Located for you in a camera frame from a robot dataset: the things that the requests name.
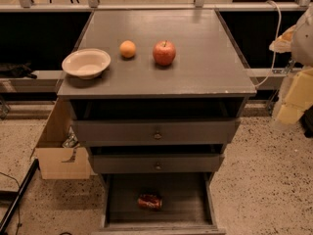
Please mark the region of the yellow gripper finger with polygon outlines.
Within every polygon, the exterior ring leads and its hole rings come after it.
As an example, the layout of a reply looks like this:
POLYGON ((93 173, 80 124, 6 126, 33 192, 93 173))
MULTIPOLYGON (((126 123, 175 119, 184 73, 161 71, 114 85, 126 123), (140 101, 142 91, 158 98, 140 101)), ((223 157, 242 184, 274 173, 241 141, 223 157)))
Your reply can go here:
POLYGON ((291 85, 277 113, 277 120, 283 124, 294 124, 312 106, 313 70, 302 70, 291 79, 291 85))
POLYGON ((291 50, 291 41, 295 26, 289 27, 282 35, 275 39, 269 46, 269 49, 276 53, 286 53, 291 50))

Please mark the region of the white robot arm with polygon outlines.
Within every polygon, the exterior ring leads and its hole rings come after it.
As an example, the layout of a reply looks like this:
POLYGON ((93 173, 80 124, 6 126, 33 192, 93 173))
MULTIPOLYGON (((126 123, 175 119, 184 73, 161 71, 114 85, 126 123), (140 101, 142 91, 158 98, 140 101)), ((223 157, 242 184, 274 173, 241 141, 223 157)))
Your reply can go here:
POLYGON ((313 7, 274 40, 269 49, 276 53, 291 53, 291 58, 303 65, 296 74, 288 74, 281 86, 279 102, 273 117, 280 124, 295 124, 313 106, 313 7))

